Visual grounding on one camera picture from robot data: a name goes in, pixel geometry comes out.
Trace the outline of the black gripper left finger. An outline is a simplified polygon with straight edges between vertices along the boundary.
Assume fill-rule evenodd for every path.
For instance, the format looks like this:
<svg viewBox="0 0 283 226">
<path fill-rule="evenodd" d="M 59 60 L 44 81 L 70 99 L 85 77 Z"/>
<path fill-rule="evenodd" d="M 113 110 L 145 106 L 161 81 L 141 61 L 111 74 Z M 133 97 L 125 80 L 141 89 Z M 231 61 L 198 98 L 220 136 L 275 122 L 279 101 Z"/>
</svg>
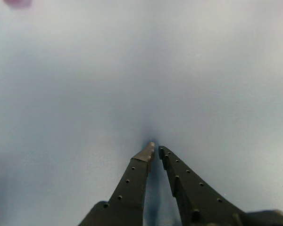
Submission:
<svg viewBox="0 0 283 226">
<path fill-rule="evenodd" d="M 150 142 L 131 158 L 108 201 L 93 206 L 81 226 L 142 226 L 148 174 L 155 155 Z"/>
</svg>

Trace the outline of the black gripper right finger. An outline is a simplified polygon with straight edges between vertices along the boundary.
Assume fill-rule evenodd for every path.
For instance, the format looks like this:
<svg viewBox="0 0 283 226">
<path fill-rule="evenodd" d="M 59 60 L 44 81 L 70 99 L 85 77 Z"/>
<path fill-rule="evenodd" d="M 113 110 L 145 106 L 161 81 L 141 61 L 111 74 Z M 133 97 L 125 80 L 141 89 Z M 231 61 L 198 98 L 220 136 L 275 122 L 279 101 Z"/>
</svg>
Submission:
<svg viewBox="0 0 283 226">
<path fill-rule="evenodd" d="M 189 168 L 174 152 L 160 146 L 159 158 L 167 172 L 183 226 L 241 226 L 243 212 L 227 201 Z"/>
</svg>

